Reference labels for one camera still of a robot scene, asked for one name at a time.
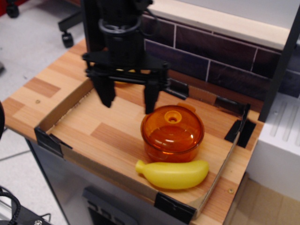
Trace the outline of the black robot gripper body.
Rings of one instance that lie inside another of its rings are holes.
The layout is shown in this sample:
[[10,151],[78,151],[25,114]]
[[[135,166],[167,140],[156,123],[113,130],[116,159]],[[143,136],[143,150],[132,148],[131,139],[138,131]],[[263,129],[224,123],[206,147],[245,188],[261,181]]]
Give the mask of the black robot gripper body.
[[99,20],[98,30],[107,51],[89,50],[82,57],[96,89],[113,89],[115,81],[141,84],[148,89],[169,87],[169,65],[146,53],[146,34],[141,25],[140,18],[121,23]]

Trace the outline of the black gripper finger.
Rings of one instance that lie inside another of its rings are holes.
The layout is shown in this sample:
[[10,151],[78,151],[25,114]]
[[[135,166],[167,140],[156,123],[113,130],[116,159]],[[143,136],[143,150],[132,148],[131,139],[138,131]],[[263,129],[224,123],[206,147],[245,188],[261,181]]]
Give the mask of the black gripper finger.
[[108,76],[91,75],[94,88],[103,105],[110,108],[115,99],[114,81]]
[[160,85],[158,82],[150,81],[145,85],[144,102],[145,102],[146,114],[150,114],[154,111],[159,93],[160,93]]

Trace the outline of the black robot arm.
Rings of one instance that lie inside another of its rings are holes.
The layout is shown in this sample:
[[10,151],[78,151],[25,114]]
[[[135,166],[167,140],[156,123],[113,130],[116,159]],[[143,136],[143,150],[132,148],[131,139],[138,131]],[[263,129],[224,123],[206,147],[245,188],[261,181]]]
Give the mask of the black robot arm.
[[170,85],[168,64],[144,49],[142,15],[151,0],[83,0],[86,73],[102,103],[110,107],[115,81],[144,85],[145,113],[154,111],[160,91]]

